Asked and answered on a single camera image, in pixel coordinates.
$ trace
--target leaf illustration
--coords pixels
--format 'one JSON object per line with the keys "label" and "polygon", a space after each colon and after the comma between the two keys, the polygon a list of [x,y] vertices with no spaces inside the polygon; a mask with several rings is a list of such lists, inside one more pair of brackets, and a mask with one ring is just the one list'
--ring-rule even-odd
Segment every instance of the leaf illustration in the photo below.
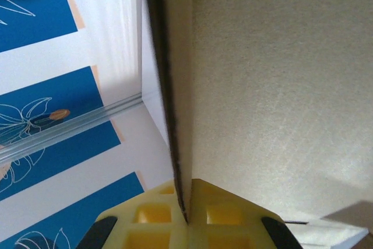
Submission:
{"label": "leaf illustration", "polygon": [[15,124],[7,127],[0,127],[0,145],[6,146],[10,143],[16,142],[22,139],[22,135],[27,130],[27,124]]}
{"label": "leaf illustration", "polygon": [[71,249],[70,242],[68,237],[65,235],[62,228],[58,231],[56,237],[54,238],[53,248],[52,249]]}
{"label": "leaf illustration", "polygon": [[23,14],[23,15],[35,17],[34,13],[32,13],[29,10],[25,9],[24,7],[14,3],[11,0],[0,0],[0,8],[11,11],[11,12],[20,13],[20,14]]}
{"label": "leaf illustration", "polygon": [[47,104],[51,99],[51,97],[44,97],[30,102],[22,108],[22,118],[24,120],[29,120],[30,118],[36,118],[43,115],[47,111]]}
{"label": "leaf illustration", "polygon": [[15,249],[52,249],[53,241],[40,232],[32,231],[21,236],[15,246]]}
{"label": "leaf illustration", "polygon": [[35,152],[35,153],[32,153],[32,154],[26,156],[26,158],[28,158],[30,160],[31,164],[34,166],[41,159],[44,152],[45,152],[45,149],[40,150],[40,151]]}
{"label": "leaf illustration", "polygon": [[23,157],[19,160],[15,160],[10,169],[13,172],[13,183],[17,183],[25,178],[26,175],[31,171],[32,164],[27,157]]}
{"label": "leaf illustration", "polygon": [[21,112],[14,106],[0,104],[0,128],[23,122]]}

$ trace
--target corrugated cardboard edge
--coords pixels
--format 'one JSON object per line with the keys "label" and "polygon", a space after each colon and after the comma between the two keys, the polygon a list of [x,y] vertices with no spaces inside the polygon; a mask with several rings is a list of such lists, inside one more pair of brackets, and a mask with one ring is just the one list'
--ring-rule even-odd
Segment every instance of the corrugated cardboard edge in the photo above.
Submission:
{"label": "corrugated cardboard edge", "polygon": [[147,0],[175,187],[186,220],[192,182],[192,0]]}

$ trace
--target white surface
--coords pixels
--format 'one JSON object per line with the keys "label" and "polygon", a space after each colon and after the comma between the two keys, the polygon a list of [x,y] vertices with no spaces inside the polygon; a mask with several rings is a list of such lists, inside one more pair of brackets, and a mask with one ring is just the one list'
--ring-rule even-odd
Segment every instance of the white surface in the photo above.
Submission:
{"label": "white surface", "polygon": [[312,221],[307,225],[288,224],[287,227],[302,246],[312,244],[328,248],[368,232],[367,229],[324,220]]}
{"label": "white surface", "polygon": [[141,171],[149,189],[173,178],[168,147],[144,105],[115,123],[125,137],[122,145],[0,201],[0,241],[133,171]]}
{"label": "white surface", "polygon": [[350,237],[349,239],[341,242],[340,244],[332,246],[331,249],[351,249],[359,241],[361,241],[368,234],[368,232],[369,232],[368,230],[364,230],[360,232],[359,234],[356,234],[355,236]]}
{"label": "white surface", "polygon": [[137,0],[75,0],[85,28],[0,53],[0,94],[97,65],[103,102],[141,91]]}
{"label": "white surface", "polygon": [[142,99],[169,146],[146,0],[142,0]]}
{"label": "white surface", "polygon": [[194,0],[193,176],[285,220],[372,203],[372,7]]}

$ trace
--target black rubber pad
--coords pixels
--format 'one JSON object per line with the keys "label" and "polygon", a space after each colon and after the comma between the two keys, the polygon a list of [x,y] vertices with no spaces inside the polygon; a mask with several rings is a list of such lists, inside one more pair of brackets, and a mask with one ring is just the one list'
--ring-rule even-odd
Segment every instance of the black rubber pad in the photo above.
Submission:
{"label": "black rubber pad", "polygon": [[277,249],[302,249],[298,240],[284,223],[270,217],[263,217],[262,223]]}
{"label": "black rubber pad", "polygon": [[95,222],[76,249],[102,249],[117,220],[117,217],[109,216]]}

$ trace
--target clear plastic strip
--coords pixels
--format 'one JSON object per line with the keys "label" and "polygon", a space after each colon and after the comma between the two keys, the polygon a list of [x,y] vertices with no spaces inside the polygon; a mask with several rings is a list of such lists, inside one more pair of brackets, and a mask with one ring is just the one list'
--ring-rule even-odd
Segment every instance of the clear plastic strip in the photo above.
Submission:
{"label": "clear plastic strip", "polygon": [[139,106],[142,103],[142,95],[139,93],[10,144],[0,149],[0,166],[19,160],[27,155],[94,128],[109,121],[110,118],[122,114],[126,110]]}

